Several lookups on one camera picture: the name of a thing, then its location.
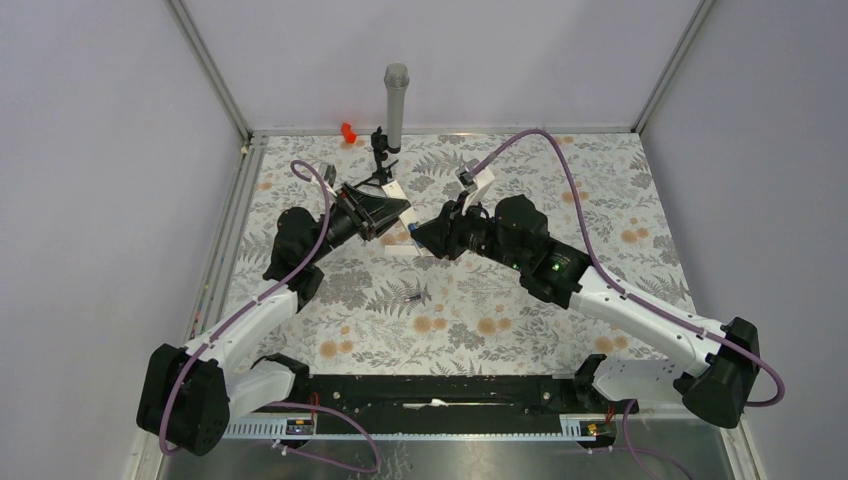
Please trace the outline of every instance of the white wall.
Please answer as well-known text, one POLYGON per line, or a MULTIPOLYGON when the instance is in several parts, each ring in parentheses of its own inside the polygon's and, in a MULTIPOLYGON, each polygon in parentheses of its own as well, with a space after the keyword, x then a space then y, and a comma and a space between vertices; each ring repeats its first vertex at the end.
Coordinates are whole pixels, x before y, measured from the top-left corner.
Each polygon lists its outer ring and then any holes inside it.
POLYGON ((239 140, 164 1, 0 6, 0 478, 120 478, 239 140))
POLYGON ((770 480, 844 478, 847 24, 835 0, 718 2, 643 137, 696 306, 754 322, 786 380, 748 410, 770 480))
POLYGON ((255 129, 630 126, 698 0, 187 0, 255 129))

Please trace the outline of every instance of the cable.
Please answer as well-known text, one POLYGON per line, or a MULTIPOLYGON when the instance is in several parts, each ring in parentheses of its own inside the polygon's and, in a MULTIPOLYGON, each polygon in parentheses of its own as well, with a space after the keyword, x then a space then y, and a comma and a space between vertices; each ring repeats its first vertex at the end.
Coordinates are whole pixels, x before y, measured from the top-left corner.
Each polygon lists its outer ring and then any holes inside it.
MULTIPOLYGON (((692 472, 689 471, 689 469, 686 468, 686 466, 684 466, 682 463, 680 463, 679 460, 677 460, 676 458, 672 457, 671 455, 669 455, 667 453, 660 452, 659 450, 651 450, 651 449, 648 449, 648 448, 639 448, 639 447, 633 447, 633 451, 635 451, 636 453, 641 454, 641 455, 650 455, 650 456, 658 458, 660 460, 665 460, 666 462, 677 467, 677 469, 680 470, 683 473, 683 475, 686 475, 686 478, 688 478, 689 480, 695 480, 695 476, 692 475, 692 472)), ((572 454, 572 455, 574 455, 574 454, 589 455, 590 454, 587 450, 583 450, 583 449, 566 450, 562 453, 572 454)), ((591 449, 591 455, 597 455, 599 453, 631 453, 631 452, 630 452, 630 449, 627 448, 627 447, 607 447, 607 448, 592 448, 591 449)))
POLYGON ((639 455, 636 455, 636 447, 633 446, 633 442, 630 441, 630 427, 627 426, 627 420, 630 416, 630 410, 633 408, 633 405, 636 404, 636 399, 630 400, 627 403, 627 408, 624 409, 624 417, 621 419, 621 429, 624 430, 624 444, 627 446, 627 450, 630 451, 630 454, 633 456, 633 460, 636 460, 636 464, 639 465, 639 468, 645 472, 645 475, 651 477, 653 480, 660 480, 659 477, 654 475, 648 467, 642 463, 642 460, 639 459, 639 455))
POLYGON ((319 462, 329 463, 330 465, 335 465, 339 468, 344 468, 346 470, 350 470, 352 472, 357 473, 377 473, 380 471, 380 466, 383 464, 383 457, 380 456, 380 449, 377 447, 377 443, 371 438, 371 435, 365 431, 362 425, 356 423, 356 420, 348 417, 342 412, 337 410, 333 410, 332 408, 322 407, 320 405, 306 405, 303 403, 291 403, 291 402, 273 402, 268 404, 269 407, 282 407, 282 408, 295 408, 298 410, 318 410, 319 412, 329 413, 330 415, 334 415, 338 418, 341 418, 345 422, 347 422, 351 427, 355 428, 356 431, 362 434, 365 437, 365 441, 368 442, 368 445, 371 447, 371 450, 374 452, 374 466, 370 468, 357 467, 356 465, 350 465, 347 463, 339 462, 338 460, 333 460, 332 458, 323 457, 321 455, 316 455, 314 453, 302 452, 300 450, 285 450, 288 453, 294 453, 295 455, 300 455, 302 457, 311 458, 313 460, 318 460, 319 462))
MULTIPOLYGON (((324 237, 327 235, 327 228, 330 224, 331 204, 330 195, 327 193, 327 185, 324 182, 324 179, 321 177, 318 171, 315 170, 314 167, 312 167, 312 165, 304 162, 303 160, 294 160, 291 163, 292 173, 294 173, 295 176, 297 176, 301 180, 305 180, 307 182, 310 181, 309 177, 303 175, 295 169, 295 167, 297 166, 302 166, 309 170, 309 173, 311 173, 312 176, 318 180, 318 183, 321 186, 321 193, 324 195, 324 223, 321 225, 321 232, 318 234, 318 239, 315 241, 315 245, 312 247, 312 250, 309 251, 306 257, 303 258, 303 261, 301 261, 300 264, 294 268, 294 270, 292 270, 288 275, 286 275, 285 278, 283 278, 277 284, 266 290, 265 293, 259 295, 258 299, 260 301, 268 298, 271 294, 286 285, 289 280, 294 278, 295 275, 300 273, 300 271, 303 270, 303 268, 309 264, 309 262, 312 260, 312 257, 314 257, 315 254, 318 252, 318 249, 321 248, 321 244, 324 242, 324 237)), ((227 321, 221 324, 221 326, 218 327, 218 329, 215 330, 212 335, 209 336, 209 341, 214 342, 215 340, 217 340, 226 329, 230 328, 230 326, 235 323, 236 320, 238 320, 242 315, 247 313, 247 311, 253 308, 254 305, 256 305, 256 302, 254 302, 253 300, 246 303, 236 313, 230 316, 227 321)), ((174 453, 180 450, 180 447, 176 447, 173 449, 168 448, 168 441, 166 440, 168 432, 168 422, 171 420, 171 412, 174 409, 174 402, 177 400, 177 393, 180 391, 180 387, 185 381, 186 375, 188 375, 188 372, 189 370, 191 370, 191 367, 195 364, 195 362, 197 362, 197 359, 200 358, 203 352, 205 352, 208 348, 208 343, 202 343, 200 347, 198 347, 198 349, 195 350, 195 352, 191 355, 191 357, 189 357, 188 361, 185 363, 185 365, 183 365, 182 370, 180 370, 179 375, 177 375, 177 379, 174 382, 174 386, 173 388, 171 388, 171 393, 170 395, 168 395, 168 400, 165 402, 165 410, 162 412, 162 421, 159 423, 159 449, 164 455, 173 455, 174 453)))
POLYGON ((650 312, 659 315, 660 317, 674 323, 675 325, 685 328, 686 330, 689 330, 692 333, 696 333, 698 335, 709 338, 710 340, 718 342, 722 346, 725 346, 735 351, 736 353, 742 355, 746 359, 753 362, 758 367, 765 370, 766 373, 768 373, 769 376, 771 376, 771 378, 774 380, 774 383, 777 386, 777 392, 775 393, 774 397, 768 400, 755 402, 749 401, 748 403, 746 403, 747 406, 769 407, 783 400, 783 397, 786 394, 786 387, 783 383, 783 379, 780 378, 780 375, 778 375, 777 371, 775 371, 775 369, 772 368, 771 365, 766 363, 762 358, 757 355, 754 355, 748 350, 745 350, 744 348, 731 342, 730 340, 727 340, 724 337, 720 337, 712 332, 706 332, 706 335, 703 335, 705 333, 703 329, 692 325, 691 323, 687 322, 682 318, 678 318, 672 313, 666 312, 662 308, 652 304, 651 302, 645 300, 644 298, 638 295, 627 294, 624 287, 622 287, 618 282, 613 280, 613 278, 606 272, 606 270, 602 268, 601 262, 600 260, 598 260, 598 256, 595 254, 595 250, 592 248, 592 242, 589 240, 589 229, 586 228, 586 219, 583 218, 583 206, 580 204, 580 195, 577 192, 577 185, 575 184, 574 178, 571 175, 571 170, 568 168, 568 163, 565 160, 565 155, 563 155, 562 150, 560 150, 559 145, 557 145, 556 143, 556 139, 551 136, 550 133, 540 128, 531 128, 529 130, 525 130, 523 132, 513 135, 512 138, 504 142, 503 145, 498 147, 494 152, 490 153, 489 156, 487 156, 482 162, 472 168, 471 174, 477 175, 478 173, 480 173, 480 171, 489 166, 489 164, 492 163, 492 160, 494 160, 495 157, 503 153, 503 151, 509 148, 513 143, 531 134, 537 134, 545 137, 551 143, 551 146, 554 148, 557 157, 559 157, 559 161, 562 164, 563 170, 565 171, 565 177, 568 179, 568 186, 571 188, 571 195, 574 197, 574 206, 577 210, 577 221, 580 223, 580 233, 583 235, 583 243, 586 245, 586 253, 588 253, 589 257, 592 259, 592 264, 595 266, 595 269, 598 271, 598 274, 601 276, 601 278, 604 279, 604 281, 607 282, 610 288, 618 292, 619 295, 633 300, 635 303, 641 305, 650 312))

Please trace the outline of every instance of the black plastic bracket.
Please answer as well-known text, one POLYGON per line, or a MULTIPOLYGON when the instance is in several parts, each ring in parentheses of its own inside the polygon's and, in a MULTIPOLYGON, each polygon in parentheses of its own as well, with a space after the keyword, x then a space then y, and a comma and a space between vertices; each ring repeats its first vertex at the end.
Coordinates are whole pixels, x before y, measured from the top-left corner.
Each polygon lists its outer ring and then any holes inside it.
MULTIPOLYGON (((163 344, 150 356, 136 425, 154 435, 165 412, 174 382, 188 361, 184 348, 163 344)), ((180 386, 165 438, 195 455, 205 455, 218 444, 230 421, 224 372, 218 362, 198 360, 180 386)))
MULTIPOLYGON (((757 327, 747 320, 736 317, 722 330, 727 340, 760 355, 757 327)), ((697 378, 684 373, 674 381, 674 388, 683 395, 683 405, 702 420, 736 428, 760 368, 725 346, 707 362, 706 372, 697 378)))
POLYGON ((389 147, 389 137, 383 133, 382 127, 377 127, 377 130, 371 134, 371 149, 374 151, 374 163, 376 164, 376 169, 370 177, 357 183, 353 188, 359 188, 362 185, 380 188, 393 180, 392 167, 397 165, 398 161, 395 160, 387 166, 384 166, 383 162, 389 159, 389 153, 399 153, 400 148, 389 147))

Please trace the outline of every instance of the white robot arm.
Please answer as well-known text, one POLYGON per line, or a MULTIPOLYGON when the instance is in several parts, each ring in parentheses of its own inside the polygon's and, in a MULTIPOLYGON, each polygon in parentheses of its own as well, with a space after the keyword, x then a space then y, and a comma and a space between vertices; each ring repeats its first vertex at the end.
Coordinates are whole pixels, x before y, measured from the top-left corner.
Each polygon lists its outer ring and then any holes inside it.
POLYGON ((724 325, 690 314, 616 276, 612 281, 619 288, 613 288, 591 257, 550 237, 547 217, 524 195, 502 199, 491 215, 485 211, 480 201, 494 176, 488 168, 471 175, 473 166, 457 172, 466 188, 459 198, 445 203, 437 218, 411 232, 416 242, 438 258, 453 260, 469 250, 518 270, 521 286, 534 297, 605 320, 667 356, 660 360, 590 356, 575 381, 588 383, 585 386, 591 386, 602 401, 682 403, 714 425, 736 426, 759 368, 706 335, 719 335, 758 355, 753 325, 741 318, 724 325), (628 298, 631 295, 687 319, 699 333, 669 322, 628 298))

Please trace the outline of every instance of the metal frame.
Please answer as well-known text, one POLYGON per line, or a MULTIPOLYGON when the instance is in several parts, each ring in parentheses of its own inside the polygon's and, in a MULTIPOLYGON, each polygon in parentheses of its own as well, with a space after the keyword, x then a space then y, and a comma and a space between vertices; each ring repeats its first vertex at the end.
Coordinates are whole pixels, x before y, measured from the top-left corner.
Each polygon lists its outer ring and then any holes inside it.
POLYGON ((267 145, 267 136, 254 135, 247 154, 239 165, 232 196, 221 222, 221 234, 210 255, 205 282, 200 287, 198 302, 195 303, 197 314, 189 329, 187 340, 191 337, 192 329, 195 333, 200 333, 206 327, 217 323, 223 314, 238 247, 247 225, 248 210, 267 145))
POLYGON ((194 52, 198 62, 200 62, 200 67, 203 69, 203 73, 206 74, 206 78, 212 85, 212 90, 215 91, 215 94, 221 101, 221 104, 227 112, 227 116, 230 118, 230 121, 233 123, 236 131, 238 131, 239 135, 241 135, 242 140, 246 142, 250 138, 250 126, 247 124, 244 116, 242 116, 241 111, 238 108, 238 104, 233 98, 232 93, 230 93, 230 89, 227 88, 227 84, 224 82, 224 77, 215 65, 215 61, 212 59, 209 49, 206 48, 206 44, 203 42, 200 32, 194 25, 194 20, 192 20, 191 15, 188 13, 188 8, 186 8, 183 0, 168 0, 167 3, 171 8, 171 13, 174 15, 177 25, 183 32, 183 35, 185 35, 186 42, 194 52))
POLYGON ((654 110, 656 110, 657 105, 666 90, 668 90, 668 85, 671 82, 671 79, 674 78, 674 75, 677 73, 680 63, 689 51, 692 41, 695 39, 695 36, 698 35, 698 31, 700 31, 701 26, 704 24, 704 21, 707 19, 707 15, 709 15, 715 3, 716 0, 701 0, 698 4, 698 8, 695 9, 695 13, 692 14, 689 24, 686 25, 686 29, 683 31, 683 36, 680 37, 680 40, 677 42, 677 46, 671 54, 671 58, 668 59, 668 62, 660 75, 659 81, 654 86, 653 91, 651 91, 651 95, 648 97, 647 103, 645 103, 645 106, 642 107, 642 111, 633 123, 633 126, 630 129, 631 132, 642 135, 642 132, 645 131, 645 126, 651 119, 651 115, 654 113, 654 110))
MULTIPOLYGON (((404 128, 404 135, 511 135, 522 132, 528 128, 536 127, 419 127, 404 128)), ((357 125, 356 130, 360 132, 373 132, 377 125, 357 125)), ((633 133, 632 127, 574 127, 574 128, 545 128, 545 131, 553 135, 580 135, 585 133, 633 133)), ((329 128, 313 129, 273 129, 257 130, 256 135, 266 137, 288 137, 288 136, 324 136, 339 135, 339 131, 329 128)))
MULTIPOLYGON (((196 329, 195 333, 199 333, 207 325, 214 324, 223 312, 227 290, 235 268, 236 253, 247 222, 247 214, 253 198, 257 177, 268 145, 268 137, 282 135, 338 135, 339 132, 332 129, 288 129, 253 132, 241 114, 238 104, 227 87, 206 44, 203 42, 183 0, 167 0, 166 3, 169 5, 177 24, 185 35, 187 43, 198 59, 204 74, 221 101, 233 126, 245 142, 250 141, 250 146, 242 150, 243 157, 233 174, 224 214, 216 230, 216 242, 210 253, 209 262, 194 304, 196 307, 196 316, 190 322, 189 330, 186 333, 186 339, 188 339, 193 327, 196 329)), ((666 63, 657 84, 651 91, 645 106, 631 126, 549 128, 547 130, 554 134, 637 133, 641 135, 714 4, 715 0, 701 0, 671 57, 666 63)), ((360 126, 359 128, 363 129, 363 131, 371 131, 376 127, 360 126)), ((524 130, 524 128, 408 128, 404 129, 404 133, 411 135, 512 134, 518 133, 521 130, 524 130)), ((640 417, 666 419, 695 418, 691 413, 682 409, 682 407, 668 405, 656 405, 653 408, 644 405, 640 417)), ((738 428, 725 430, 722 433, 725 450, 730 459, 734 475, 737 478, 762 480, 765 479, 765 474, 759 461, 758 452, 751 442, 748 432, 748 423, 744 418, 738 428)), ((137 480, 153 480, 159 474, 163 458, 162 453, 159 451, 157 437, 139 430, 133 443, 131 457, 124 476, 125 478, 137 480)))

